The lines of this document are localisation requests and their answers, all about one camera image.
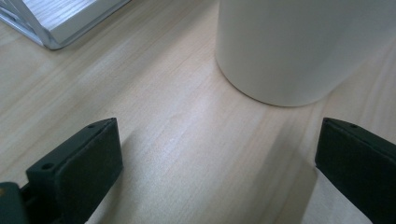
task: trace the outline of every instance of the white cylindrical container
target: white cylindrical container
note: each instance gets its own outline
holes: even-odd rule
[[[395,37],[395,0],[221,0],[216,57],[246,95],[307,105]]]

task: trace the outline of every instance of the silver metal rack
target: silver metal rack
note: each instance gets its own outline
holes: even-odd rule
[[[0,20],[49,49],[82,36],[130,0],[0,0]]]

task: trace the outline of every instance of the white cup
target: white cup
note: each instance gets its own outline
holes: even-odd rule
[[[396,0],[221,0],[216,56],[246,95],[307,105],[395,37]]]

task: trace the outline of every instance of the wooden table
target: wooden table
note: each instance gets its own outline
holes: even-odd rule
[[[326,98],[276,107],[220,72],[218,10],[134,0],[56,51],[0,23],[0,181],[24,185],[36,160],[116,117],[125,167],[90,223],[299,223],[323,117],[396,143],[396,41]]]

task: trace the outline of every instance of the light wood grain surface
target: light wood grain surface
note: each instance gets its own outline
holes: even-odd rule
[[[301,223],[323,117],[396,143],[396,41],[326,98],[276,107],[220,72],[218,10],[134,0],[56,51],[0,23],[0,182],[116,117],[125,168],[90,223]]]

